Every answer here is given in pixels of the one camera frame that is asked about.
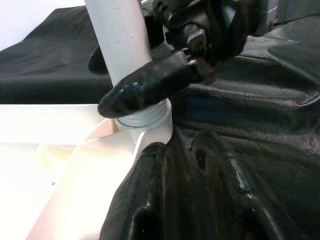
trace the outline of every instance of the white plastic rod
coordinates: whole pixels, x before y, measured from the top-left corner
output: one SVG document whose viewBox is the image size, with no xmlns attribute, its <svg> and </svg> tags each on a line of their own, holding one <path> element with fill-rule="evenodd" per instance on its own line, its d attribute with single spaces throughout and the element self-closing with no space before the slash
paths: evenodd
<svg viewBox="0 0 320 240">
<path fill-rule="evenodd" d="M 85 4 L 113 86 L 152 60 L 139 0 L 85 0 Z"/>
</svg>

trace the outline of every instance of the white pipe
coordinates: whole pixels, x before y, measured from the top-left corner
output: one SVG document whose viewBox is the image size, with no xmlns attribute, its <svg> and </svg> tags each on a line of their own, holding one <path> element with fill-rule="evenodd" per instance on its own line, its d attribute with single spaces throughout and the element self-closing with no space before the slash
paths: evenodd
<svg viewBox="0 0 320 240">
<path fill-rule="evenodd" d="M 85 0 L 113 86 L 152 60 L 139 0 Z"/>
</svg>

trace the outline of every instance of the white background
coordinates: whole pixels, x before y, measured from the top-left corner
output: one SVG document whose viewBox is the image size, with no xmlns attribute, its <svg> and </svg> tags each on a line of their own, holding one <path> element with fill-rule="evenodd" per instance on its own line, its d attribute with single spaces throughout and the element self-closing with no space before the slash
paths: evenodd
<svg viewBox="0 0 320 240">
<path fill-rule="evenodd" d="M 53 10 L 83 5 L 84 0 L 0 0 L 0 51 L 22 41 Z"/>
</svg>

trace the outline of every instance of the black plastic sheet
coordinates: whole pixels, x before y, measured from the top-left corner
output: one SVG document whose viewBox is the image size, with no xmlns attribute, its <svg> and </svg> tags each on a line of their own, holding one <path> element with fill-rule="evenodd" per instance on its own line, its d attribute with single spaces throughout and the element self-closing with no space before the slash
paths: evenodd
<svg viewBox="0 0 320 240">
<path fill-rule="evenodd" d="M 319 39 L 315 16 L 249 37 L 240 56 L 217 65 L 216 82 L 192 84 L 171 97 L 174 134 L 166 147 L 157 146 L 174 164 L 164 171 L 171 179 L 160 199 L 165 214 L 158 220 L 146 215 L 161 226 L 160 237 L 319 239 Z M 85 7 L 54 11 L 25 40 L 0 52 L 0 103 L 98 103 L 112 86 L 107 74 L 88 70 L 97 46 Z M 161 45 L 153 57 L 168 53 Z M 155 193 L 145 187 L 148 176 L 133 185 L 144 191 L 139 196 Z M 247 193 L 263 204 L 243 201 Z M 141 213 L 144 198 L 129 196 L 126 204 L 138 206 L 131 213 Z M 143 239 L 126 235 L 134 224 L 123 220 L 131 213 L 116 223 L 123 233 L 118 239 Z"/>
</svg>

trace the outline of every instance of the black cloth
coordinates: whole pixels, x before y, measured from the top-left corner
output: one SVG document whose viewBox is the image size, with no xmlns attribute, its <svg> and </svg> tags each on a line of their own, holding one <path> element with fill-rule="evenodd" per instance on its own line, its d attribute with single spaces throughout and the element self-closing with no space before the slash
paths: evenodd
<svg viewBox="0 0 320 240">
<path fill-rule="evenodd" d="M 272 200 L 268 203 L 277 206 L 273 209 L 282 211 L 279 216 L 289 218 L 289 225 L 283 221 L 283 229 L 294 226 L 296 237 L 319 239 L 319 39 L 320 18 L 316 16 L 289 23 L 264 37 L 249 37 L 240 56 L 217 65 L 216 82 L 193 84 L 171 97 L 174 134 L 167 152 L 177 163 L 171 178 L 190 188 L 186 191 L 190 194 L 197 193 L 190 181 L 202 179 L 204 188 L 199 191 L 204 196 L 206 190 L 209 199 L 204 201 L 204 209 L 212 211 L 206 212 L 205 219 L 212 214 L 213 221 L 207 224 L 214 225 L 219 239 L 234 233 L 231 222 L 235 212 L 228 206 L 237 206 L 232 197 L 222 204 L 232 187 L 214 187 L 232 183 L 224 160 L 236 162 L 242 170 L 239 173 L 250 179 L 254 193 L 269 196 Z M 98 103 L 111 82 L 107 74 L 88 70 L 97 46 L 85 7 L 55 10 L 25 40 L 0 52 L 0 104 Z M 166 54 L 165 47 L 160 47 L 153 56 Z M 172 215 L 175 208 L 182 211 L 195 206 L 192 201 L 201 208 L 198 198 L 181 189 L 168 191 L 172 205 L 167 207 Z M 192 233 L 192 214 L 199 212 L 188 208 L 187 217 L 179 212 L 176 216 L 181 222 L 174 229 L 201 236 Z M 247 218 L 243 222 L 254 226 Z M 252 239 L 249 235 L 238 238 Z"/>
</svg>

